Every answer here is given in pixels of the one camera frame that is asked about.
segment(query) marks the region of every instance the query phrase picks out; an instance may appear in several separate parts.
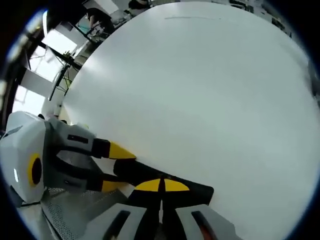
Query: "yellow marking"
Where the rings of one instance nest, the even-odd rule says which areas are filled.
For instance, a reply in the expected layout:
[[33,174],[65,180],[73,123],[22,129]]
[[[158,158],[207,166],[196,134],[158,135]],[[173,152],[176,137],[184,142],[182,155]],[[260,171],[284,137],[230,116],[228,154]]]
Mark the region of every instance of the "yellow marking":
[[120,187],[125,186],[126,182],[118,182],[118,181],[103,181],[101,192],[111,192]]
[[38,153],[33,153],[29,159],[29,164],[28,164],[28,168],[27,168],[27,176],[28,176],[28,182],[31,187],[36,186],[36,184],[34,183],[34,180],[32,178],[32,167],[34,166],[36,159],[39,159],[39,158],[40,158],[40,156]]
[[115,142],[110,142],[109,159],[135,159],[136,156]]
[[140,183],[138,186],[136,186],[134,190],[158,192],[159,184],[160,184],[160,179],[145,181],[143,183]]
[[186,185],[178,181],[165,179],[164,184],[166,192],[189,191],[189,188]]

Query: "yellow circular accent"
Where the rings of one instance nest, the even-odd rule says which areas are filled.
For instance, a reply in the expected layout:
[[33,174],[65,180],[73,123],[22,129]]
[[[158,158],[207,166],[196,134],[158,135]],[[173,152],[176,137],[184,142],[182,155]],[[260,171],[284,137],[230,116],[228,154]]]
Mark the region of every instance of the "yellow circular accent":
[[40,155],[38,153],[34,153],[30,156],[30,159],[29,159],[27,175],[28,175],[28,181],[31,187],[35,187],[37,185],[34,183],[34,180],[33,180],[32,168],[34,166],[35,161],[39,158],[40,158]]

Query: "white robot body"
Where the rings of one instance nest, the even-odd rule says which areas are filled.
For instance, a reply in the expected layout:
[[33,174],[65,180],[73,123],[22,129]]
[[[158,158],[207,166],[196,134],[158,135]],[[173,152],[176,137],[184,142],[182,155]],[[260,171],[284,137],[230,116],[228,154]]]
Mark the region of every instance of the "white robot body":
[[26,112],[10,114],[0,140],[0,165],[5,181],[26,203],[38,202],[44,193],[43,149],[46,125]]

